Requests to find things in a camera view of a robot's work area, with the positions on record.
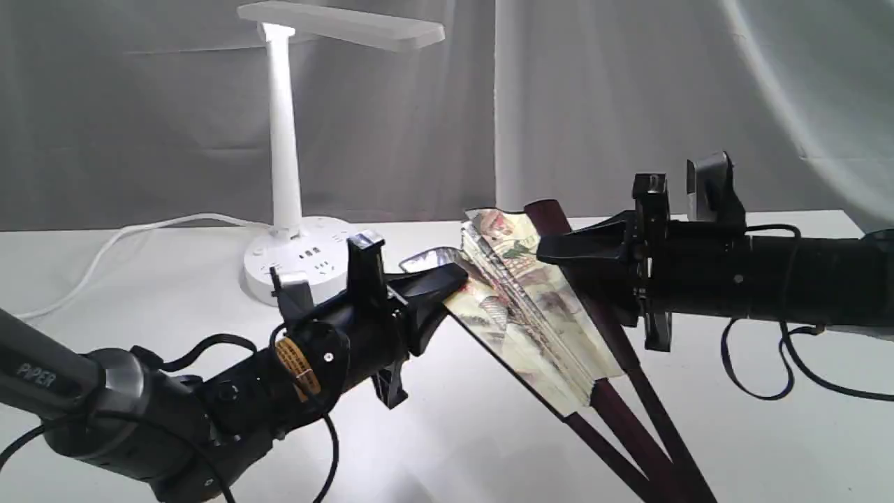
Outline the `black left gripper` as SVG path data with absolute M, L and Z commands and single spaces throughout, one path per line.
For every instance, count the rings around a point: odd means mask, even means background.
M 445 300 L 465 286 L 467 271 L 447 263 L 389 275 L 383 246 L 376 233 L 348 238 L 344 290 L 272 332 L 269 395 L 275 409 L 332 409 L 364 380 L 390 409 L 408 397 L 403 363 L 425 353 L 448 314 Z

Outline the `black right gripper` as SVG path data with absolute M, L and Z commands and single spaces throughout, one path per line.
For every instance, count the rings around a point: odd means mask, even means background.
M 599 270 L 626 270 L 636 260 L 645 347 L 670 351 L 673 313 L 710 308 L 709 285 L 719 276 L 712 261 L 723 258 L 741 229 L 705 221 L 677 221 L 668 210 L 664 174 L 638 174 L 631 192 L 634 211 L 622 211 L 595 225 L 571 230 L 561 212 L 536 214 L 537 258 L 563 267 L 585 313 L 597 327 L 614 323 L 635 328 L 640 307 L 626 280 Z

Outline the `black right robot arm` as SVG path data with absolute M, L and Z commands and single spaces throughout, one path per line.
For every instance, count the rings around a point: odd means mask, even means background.
M 668 212 L 662 174 L 634 179 L 635 210 L 541 236 L 540 261 L 598 293 L 620 323 L 646 322 L 645 346 L 671 349 L 671 315 L 802 323 L 892 338 L 892 233 L 859 239 L 757 235 L 733 192 L 713 221 Z

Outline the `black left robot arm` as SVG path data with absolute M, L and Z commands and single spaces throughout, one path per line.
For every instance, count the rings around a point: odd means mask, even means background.
M 59 455 L 147 484 L 160 502 L 233 502 L 232 484 L 275 440 L 323 421 L 332 462 L 321 501 L 339 464 L 332 409 L 364 380 L 388 408 L 402 404 L 403 363 L 424 353 L 445 300 L 467 283 L 453 262 L 387 274 L 383 244 L 352 235 L 346 287 L 319 305 L 306 280 L 269 267 L 282 322 L 265 348 L 215 334 L 170 362 L 138 346 L 76 353 L 2 312 L 2 403 L 41 420 L 2 462 L 44 437 Z

